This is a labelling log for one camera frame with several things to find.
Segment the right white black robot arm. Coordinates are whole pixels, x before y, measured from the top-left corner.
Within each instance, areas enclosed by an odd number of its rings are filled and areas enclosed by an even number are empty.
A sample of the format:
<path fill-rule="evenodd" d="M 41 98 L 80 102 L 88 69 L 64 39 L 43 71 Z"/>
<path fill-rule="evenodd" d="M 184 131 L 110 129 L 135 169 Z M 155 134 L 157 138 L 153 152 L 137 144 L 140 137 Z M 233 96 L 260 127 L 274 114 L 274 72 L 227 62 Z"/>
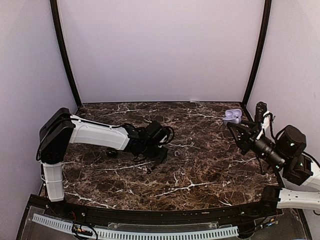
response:
<path fill-rule="evenodd" d="M 242 121 L 240 124 L 226 124 L 232 137 L 245 155 L 252 151 L 259 160 L 265 161 L 282 178 L 297 186 L 320 188 L 320 165 L 305 152 L 306 136 L 292 125 L 287 125 L 272 138 L 266 131 L 272 128 L 272 120 L 263 122 Z M 255 213 L 266 217 L 274 209 L 320 209 L 320 192 L 296 191 L 284 186 L 267 186 L 261 201 L 255 205 Z"/>

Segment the black earbud charging case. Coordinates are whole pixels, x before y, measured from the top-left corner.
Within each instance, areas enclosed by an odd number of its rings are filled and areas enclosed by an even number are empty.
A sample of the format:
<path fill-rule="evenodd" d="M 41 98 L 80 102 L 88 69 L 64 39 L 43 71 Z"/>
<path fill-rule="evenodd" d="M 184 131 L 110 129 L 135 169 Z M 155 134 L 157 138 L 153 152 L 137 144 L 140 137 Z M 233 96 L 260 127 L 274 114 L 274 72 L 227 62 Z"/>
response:
<path fill-rule="evenodd" d="M 116 158 L 118 156 L 118 151 L 117 150 L 107 150 L 106 155 L 109 156 L 110 158 Z"/>

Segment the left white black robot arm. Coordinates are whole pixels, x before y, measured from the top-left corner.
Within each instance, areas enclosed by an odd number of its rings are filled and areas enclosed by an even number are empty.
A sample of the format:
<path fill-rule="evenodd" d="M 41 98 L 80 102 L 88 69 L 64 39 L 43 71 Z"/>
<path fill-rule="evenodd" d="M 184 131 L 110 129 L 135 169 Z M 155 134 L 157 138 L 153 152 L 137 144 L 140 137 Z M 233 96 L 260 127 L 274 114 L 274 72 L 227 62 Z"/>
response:
<path fill-rule="evenodd" d="M 60 108 L 40 129 L 36 161 L 44 174 L 51 210 L 60 218 L 67 218 L 70 206 L 63 200 L 62 162 L 69 144 L 88 144 L 131 153 L 135 158 L 152 159 L 161 164 L 168 156 L 165 147 L 175 137 L 170 126 L 152 121 L 146 127 L 132 124 L 108 125 L 83 119 Z"/>

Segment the black wireless earbud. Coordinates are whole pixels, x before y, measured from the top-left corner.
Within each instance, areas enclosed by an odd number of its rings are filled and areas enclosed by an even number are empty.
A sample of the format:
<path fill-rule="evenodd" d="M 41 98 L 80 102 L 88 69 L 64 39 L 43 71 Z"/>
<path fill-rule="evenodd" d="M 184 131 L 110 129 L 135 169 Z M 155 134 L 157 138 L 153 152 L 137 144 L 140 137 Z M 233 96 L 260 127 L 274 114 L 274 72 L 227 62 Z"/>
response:
<path fill-rule="evenodd" d="M 154 170 L 156 169 L 156 167 L 150 167 L 150 168 L 147 168 L 147 170 L 146 170 L 146 173 L 149 175 L 149 174 L 151 174 Z"/>

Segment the purple earbud charging case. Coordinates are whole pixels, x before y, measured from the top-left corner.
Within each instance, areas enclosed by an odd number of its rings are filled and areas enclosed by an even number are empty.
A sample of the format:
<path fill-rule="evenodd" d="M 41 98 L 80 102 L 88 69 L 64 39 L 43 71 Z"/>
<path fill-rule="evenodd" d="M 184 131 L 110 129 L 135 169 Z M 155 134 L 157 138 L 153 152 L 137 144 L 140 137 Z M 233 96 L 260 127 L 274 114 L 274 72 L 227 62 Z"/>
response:
<path fill-rule="evenodd" d="M 239 108 L 227 109 L 222 122 L 225 126 L 227 123 L 240 124 L 242 122 L 242 115 L 242 110 Z"/>

